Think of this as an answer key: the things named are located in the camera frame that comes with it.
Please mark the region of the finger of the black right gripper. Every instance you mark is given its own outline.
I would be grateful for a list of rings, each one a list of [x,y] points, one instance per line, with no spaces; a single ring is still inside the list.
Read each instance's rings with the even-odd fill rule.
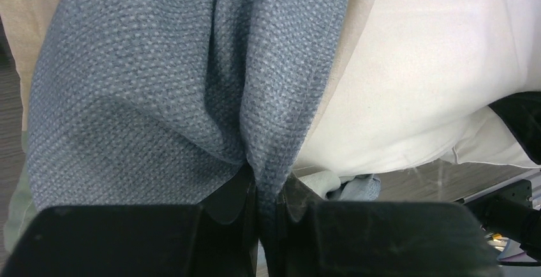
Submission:
[[[540,165],[540,92],[521,92],[489,105],[526,155]]]

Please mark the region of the blue beige patchwork pillowcase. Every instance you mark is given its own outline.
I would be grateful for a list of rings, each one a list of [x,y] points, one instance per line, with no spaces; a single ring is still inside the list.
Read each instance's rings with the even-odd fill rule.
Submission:
[[[1,0],[26,164],[4,246],[59,205],[194,204],[243,165],[263,244],[374,0]]]

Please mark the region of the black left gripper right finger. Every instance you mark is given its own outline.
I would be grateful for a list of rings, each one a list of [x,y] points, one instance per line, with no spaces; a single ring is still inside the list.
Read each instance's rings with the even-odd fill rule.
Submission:
[[[475,217],[446,202],[324,200],[289,177],[271,276],[501,276]]]

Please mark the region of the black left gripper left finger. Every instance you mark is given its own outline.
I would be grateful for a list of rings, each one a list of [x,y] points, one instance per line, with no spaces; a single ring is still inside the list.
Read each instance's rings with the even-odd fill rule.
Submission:
[[[35,217],[3,276],[254,276],[249,166],[197,204],[59,206]]]

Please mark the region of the white pillow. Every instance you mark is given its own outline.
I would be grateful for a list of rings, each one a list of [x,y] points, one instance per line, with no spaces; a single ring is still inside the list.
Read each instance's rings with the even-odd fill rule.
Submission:
[[[293,166],[355,176],[437,159],[533,168],[490,103],[540,89],[540,0],[349,0]]]

